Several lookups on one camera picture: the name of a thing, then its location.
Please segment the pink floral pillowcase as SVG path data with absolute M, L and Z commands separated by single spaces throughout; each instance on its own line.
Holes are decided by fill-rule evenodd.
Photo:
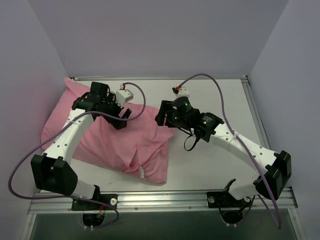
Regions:
M 74 159 L 102 168 L 121 171 L 155 184 L 167 182 L 169 140 L 173 128 L 158 126 L 158 109 L 126 103 L 134 117 L 127 126 L 115 129 L 99 116 L 85 131 L 72 155 Z

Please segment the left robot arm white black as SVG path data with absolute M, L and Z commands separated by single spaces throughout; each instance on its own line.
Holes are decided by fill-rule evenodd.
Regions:
M 103 116 L 117 130 L 126 127 L 131 110 L 127 109 L 123 116 L 119 114 L 133 98 L 134 94 L 124 85 L 111 92 L 107 84 L 92 82 L 90 90 L 73 102 L 61 133 L 42 155 L 32 157 L 30 164 L 36 187 L 82 198 L 88 209 L 97 209 L 101 203 L 99 188 L 80 180 L 71 167 L 71 160 L 81 138 L 98 116 Z

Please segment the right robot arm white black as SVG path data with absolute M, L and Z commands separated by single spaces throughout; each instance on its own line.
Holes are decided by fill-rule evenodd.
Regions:
M 275 152 L 262 147 L 237 132 L 228 129 L 226 121 L 210 112 L 193 108 L 186 96 L 174 101 L 162 100 L 155 117 L 158 126 L 177 128 L 231 153 L 258 173 L 250 180 L 232 179 L 222 193 L 223 203 L 234 206 L 245 197 L 261 195 L 277 200 L 292 175 L 291 155 L 282 150 Z

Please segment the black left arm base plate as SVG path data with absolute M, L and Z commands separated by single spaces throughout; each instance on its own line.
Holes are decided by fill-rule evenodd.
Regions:
M 75 198 L 72 200 L 72 211 L 109 211 L 116 209 L 118 204 L 118 194 L 101 193 L 97 199 Z

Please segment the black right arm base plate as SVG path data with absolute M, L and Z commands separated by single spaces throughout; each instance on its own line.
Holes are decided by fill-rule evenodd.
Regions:
M 243 208 L 252 202 L 249 197 L 240 200 L 235 199 L 231 194 L 225 191 L 208 191 L 206 193 L 207 206 L 210 209 L 218 208 Z

